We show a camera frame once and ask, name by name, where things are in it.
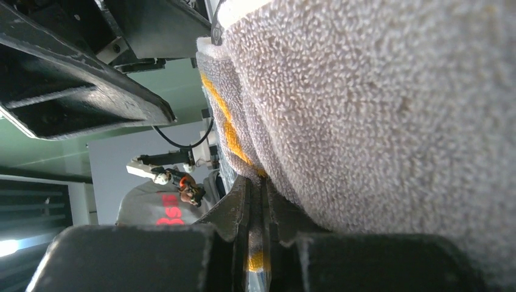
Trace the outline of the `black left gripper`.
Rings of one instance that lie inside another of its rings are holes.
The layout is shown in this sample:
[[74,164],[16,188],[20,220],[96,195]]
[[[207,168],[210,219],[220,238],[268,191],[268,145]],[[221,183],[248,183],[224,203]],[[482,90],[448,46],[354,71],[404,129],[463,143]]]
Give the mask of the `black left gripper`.
[[1,115],[47,141],[168,125],[170,105],[125,74],[195,66],[210,32],[204,1],[2,1]]

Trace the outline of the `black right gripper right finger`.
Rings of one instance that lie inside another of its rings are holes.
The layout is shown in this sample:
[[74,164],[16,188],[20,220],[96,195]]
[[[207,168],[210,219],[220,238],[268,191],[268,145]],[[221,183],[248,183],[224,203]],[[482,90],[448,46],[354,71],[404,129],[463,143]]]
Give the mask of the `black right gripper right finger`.
[[486,291],[449,240],[430,234],[335,233],[262,180],[271,291]]

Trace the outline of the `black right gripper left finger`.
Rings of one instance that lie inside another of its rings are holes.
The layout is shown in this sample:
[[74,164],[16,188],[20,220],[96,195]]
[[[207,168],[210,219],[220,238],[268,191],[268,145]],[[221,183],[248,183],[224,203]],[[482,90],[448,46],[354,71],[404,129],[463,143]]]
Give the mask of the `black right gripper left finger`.
[[191,225],[75,226],[58,234],[28,291],[245,291],[251,181]]

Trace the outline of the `yellow grey patterned towel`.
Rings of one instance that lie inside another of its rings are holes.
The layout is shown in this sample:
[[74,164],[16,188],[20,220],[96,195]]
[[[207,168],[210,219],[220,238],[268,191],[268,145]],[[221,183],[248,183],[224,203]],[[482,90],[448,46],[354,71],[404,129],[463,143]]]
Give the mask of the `yellow grey patterned towel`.
[[324,228],[438,234],[515,290],[514,1],[221,1],[197,64],[232,168]]

